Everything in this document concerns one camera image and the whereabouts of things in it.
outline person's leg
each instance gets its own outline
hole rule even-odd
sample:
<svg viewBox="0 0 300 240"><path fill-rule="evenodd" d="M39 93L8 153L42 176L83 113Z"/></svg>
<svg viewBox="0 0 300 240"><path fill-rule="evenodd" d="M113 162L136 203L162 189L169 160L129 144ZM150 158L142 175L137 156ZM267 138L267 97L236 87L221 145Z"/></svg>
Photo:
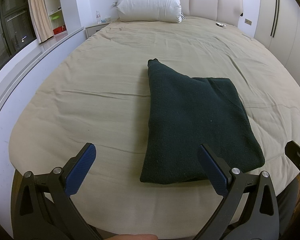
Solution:
<svg viewBox="0 0 300 240"><path fill-rule="evenodd" d="M298 179L294 180L277 196L279 209L279 232L284 233L293 215L298 197Z"/></svg>

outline dark green sweater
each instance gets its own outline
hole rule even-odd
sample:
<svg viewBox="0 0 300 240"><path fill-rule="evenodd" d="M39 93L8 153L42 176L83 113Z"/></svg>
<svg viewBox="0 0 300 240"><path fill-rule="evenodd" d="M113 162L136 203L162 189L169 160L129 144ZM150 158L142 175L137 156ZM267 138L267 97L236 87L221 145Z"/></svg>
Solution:
<svg viewBox="0 0 300 240"><path fill-rule="evenodd" d="M170 184L207 179L197 149L207 143L243 172L265 159L237 90L228 78L190 78L148 61L149 138L141 182Z"/></svg>

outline wardrobe handle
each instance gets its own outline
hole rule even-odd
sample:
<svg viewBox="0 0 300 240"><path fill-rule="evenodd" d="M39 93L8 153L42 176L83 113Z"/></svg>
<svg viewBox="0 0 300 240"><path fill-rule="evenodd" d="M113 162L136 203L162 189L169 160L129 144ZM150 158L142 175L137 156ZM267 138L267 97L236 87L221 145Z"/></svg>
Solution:
<svg viewBox="0 0 300 240"><path fill-rule="evenodd" d="M280 6L280 0L278 0L277 21L275 22L275 27L274 27L273 37L274 37L275 30L277 29L277 24L278 24L279 6Z"/></svg>
<svg viewBox="0 0 300 240"><path fill-rule="evenodd" d="M271 30L270 36L272 36L273 28L274 28L274 23L275 23L275 17L277 16L277 4L278 4L278 0L275 0L274 18L273 18L273 24L272 24L272 30Z"/></svg>

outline white pillow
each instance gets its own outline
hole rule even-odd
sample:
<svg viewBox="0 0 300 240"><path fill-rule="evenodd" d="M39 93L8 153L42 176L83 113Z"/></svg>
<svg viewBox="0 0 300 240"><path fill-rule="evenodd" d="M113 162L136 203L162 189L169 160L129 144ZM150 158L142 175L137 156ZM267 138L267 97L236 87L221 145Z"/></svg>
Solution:
<svg viewBox="0 0 300 240"><path fill-rule="evenodd" d="M118 0L120 20L181 22L180 0Z"/></svg>

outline silver bolt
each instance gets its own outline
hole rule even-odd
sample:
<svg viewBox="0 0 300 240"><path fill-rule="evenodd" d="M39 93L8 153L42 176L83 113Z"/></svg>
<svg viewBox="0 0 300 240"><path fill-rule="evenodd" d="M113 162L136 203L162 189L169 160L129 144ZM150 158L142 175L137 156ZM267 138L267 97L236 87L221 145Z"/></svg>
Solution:
<svg viewBox="0 0 300 240"><path fill-rule="evenodd" d="M262 176L264 176L264 177L266 177L266 178L267 178L267 177L269 177L269 173L268 173L268 172L266 172L266 171L263 171L263 172L262 172Z"/></svg>
<svg viewBox="0 0 300 240"><path fill-rule="evenodd" d="M24 177L26 178L29 178L31 176L31 171L27 171L25 174L24 174Z"/></svg>
<svg viewBox="0 0 300 240"><path fill-rule="evenodd" d="M53 173L54 174L59 174L61 172L61 168L60 167L56 167L53 169Z"/></svg>
<svg viewBox="0 0 300 240"><path fill-rule="evenodd" d="M232 173L234 174L239 174L240 173L240 170L238 168L233 168L232 169Z"/></svg>

